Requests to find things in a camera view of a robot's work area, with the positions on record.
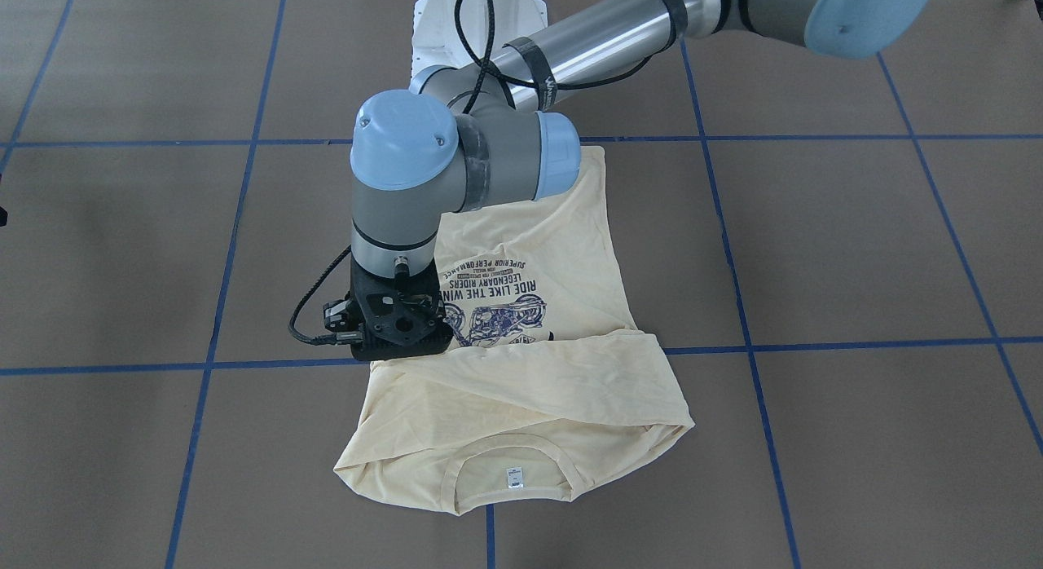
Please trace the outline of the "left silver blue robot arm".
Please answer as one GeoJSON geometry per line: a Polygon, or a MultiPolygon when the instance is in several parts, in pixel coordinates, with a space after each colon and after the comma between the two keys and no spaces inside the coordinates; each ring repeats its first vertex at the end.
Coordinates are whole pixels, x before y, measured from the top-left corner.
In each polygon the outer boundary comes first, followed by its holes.
{"type": "Polygon", "coordinates": [[[928,0],[604,0],[484,52],[432,65],[355,116],[350,290],[323,310],[324,341],[363,362],[450,346],[436,279],[441,216],[562,194],[579,175],[576,128],[554,105],[640,71],[682,38],[744,30],[864,59],[928,0]]]}

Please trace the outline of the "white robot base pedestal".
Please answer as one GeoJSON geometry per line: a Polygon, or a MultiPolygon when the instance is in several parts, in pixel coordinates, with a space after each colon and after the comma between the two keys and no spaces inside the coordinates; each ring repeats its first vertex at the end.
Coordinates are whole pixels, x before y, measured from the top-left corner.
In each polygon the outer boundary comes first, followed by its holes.
{"type": "MultiPolygon", "coordinates": [[[[467,55],[455,26],[457,0],[418,0],[412,13],[411,76],[416,77],[434,65],[464,68],[472,63],[467,55]]],[[[493,0],[493,48],[514,38],[529,35],[548,26],[548,8],[543,0],[493,0]]],[[[464,38],[477,56],[484,53],[488,43],[488,13],[486,0],[463,0],[460,24],[464,38]]]]}

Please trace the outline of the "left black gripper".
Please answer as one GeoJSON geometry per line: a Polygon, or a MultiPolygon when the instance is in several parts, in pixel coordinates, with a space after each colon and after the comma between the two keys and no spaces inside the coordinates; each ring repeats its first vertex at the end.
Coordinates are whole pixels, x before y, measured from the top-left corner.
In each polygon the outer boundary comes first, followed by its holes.
{"type": "Polygon", "coordinates": [[[350,292],[361,333],[351,346],[354,360],[368,364],[446,352],[454,333],[435,264],[416,276],[386,279],[353,263],[350,292]]]}

